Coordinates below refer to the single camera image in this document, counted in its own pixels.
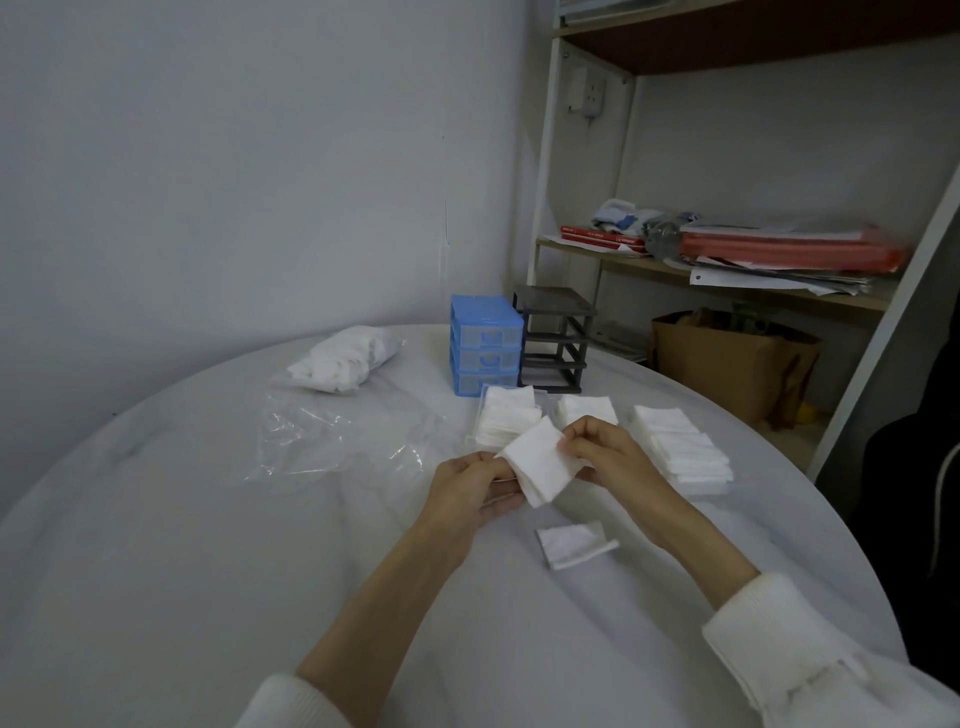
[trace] white sleeve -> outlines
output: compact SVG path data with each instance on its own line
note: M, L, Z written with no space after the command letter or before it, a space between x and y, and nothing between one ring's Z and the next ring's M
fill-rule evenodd
M960 725L960 697L919 670L871 654L765 573L724 604L704 637L767 728Z
M234 728L350 728L324 694L299 677L272 675Z

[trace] white drawstring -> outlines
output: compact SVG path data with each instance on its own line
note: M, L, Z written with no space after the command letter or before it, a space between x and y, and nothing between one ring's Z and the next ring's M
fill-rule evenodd
M940 555L940 500L944 494L944 478L947 477L950 463L953 462L957 452L960 452L960 443L950 449L947 457L944 458L943 465L940 466L940 471L937 473L937 487L933 492L933 555L930 557L930 571L926 574L928 579L933 576L933 572L937 568L937 557Z

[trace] power outlet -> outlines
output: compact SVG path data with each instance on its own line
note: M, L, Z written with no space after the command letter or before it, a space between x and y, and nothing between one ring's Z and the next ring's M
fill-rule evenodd
M585 65L573 69L566 90L566 108L586 119L595 119L603 112L607 78L600 71Z

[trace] forearm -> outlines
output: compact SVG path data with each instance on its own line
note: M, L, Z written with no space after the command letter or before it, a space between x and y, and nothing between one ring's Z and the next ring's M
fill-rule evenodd
M656 534L657 546L680 562L714 609L759 576L747 557L681 496L654 507L633 494L617 499L638 526Z
M451 572L433 534L408 531L303 659L297 676L323 692L355 728L373 726Z

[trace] blue plastic drawer organizer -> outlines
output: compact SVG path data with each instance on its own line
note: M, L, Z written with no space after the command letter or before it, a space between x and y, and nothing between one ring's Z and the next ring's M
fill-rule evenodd
M450 297L450 371L460 397L484 384L516 386L523 318L500 296Z

